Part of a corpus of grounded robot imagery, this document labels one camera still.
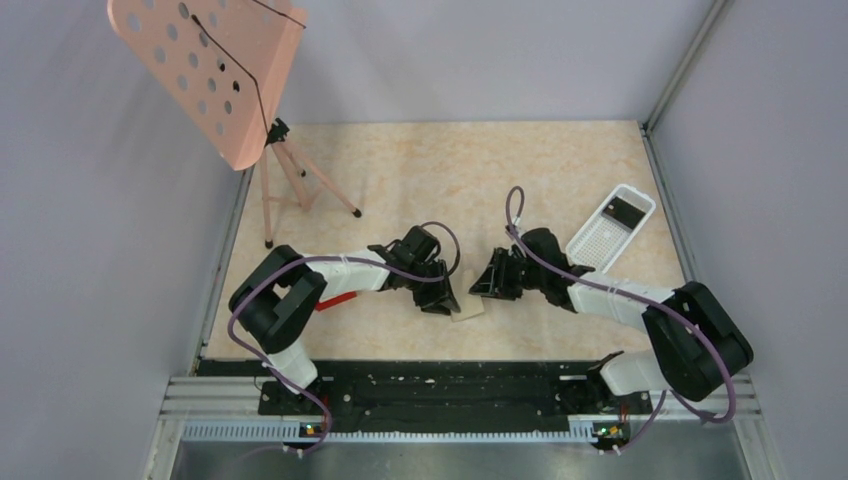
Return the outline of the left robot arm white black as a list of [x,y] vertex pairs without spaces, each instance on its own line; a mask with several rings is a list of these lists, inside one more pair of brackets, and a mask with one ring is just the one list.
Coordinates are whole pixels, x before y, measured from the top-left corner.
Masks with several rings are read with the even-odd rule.
[[426,225],[411,227],[387,245],[346,254],[303,254],[279,245],[239,285],[228,308],[258,343],[258,357],[282,376],[283,401],[308,413],[321,397],[317,368],[300,340],[313,313],[359,293],[398,289],[410,291],[424,313],[458,313],[450,277],[460,261],[447,263],[441,251]]

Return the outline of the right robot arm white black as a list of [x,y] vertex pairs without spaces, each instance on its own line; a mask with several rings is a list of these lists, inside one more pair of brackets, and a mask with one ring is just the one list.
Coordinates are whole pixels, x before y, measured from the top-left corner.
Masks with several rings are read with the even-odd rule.
[[472,295],[517,300],[538,291],[555,307],[609,318],[645,333],[649,348],[612,353],[595,364],[586,385],[589,404],[612,412],[627,395],[671,389],[701,401],[747,367],[753,348],[711,290],[689,281],[678,288],[616,280],[572,264],[547,228],[525,233],[520,243],[493,251]]

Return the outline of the beige card holder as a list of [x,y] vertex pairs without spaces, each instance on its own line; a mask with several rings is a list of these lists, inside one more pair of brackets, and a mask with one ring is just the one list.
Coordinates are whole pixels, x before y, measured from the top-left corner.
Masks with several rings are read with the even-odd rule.
[[469,293],[470,288],[478,278],[479,274],[473,269],[465,269],[462,272],[459,287],[455,291],[460,311],[451,314],[453,322],[462,322],[485,314],[482,298]]

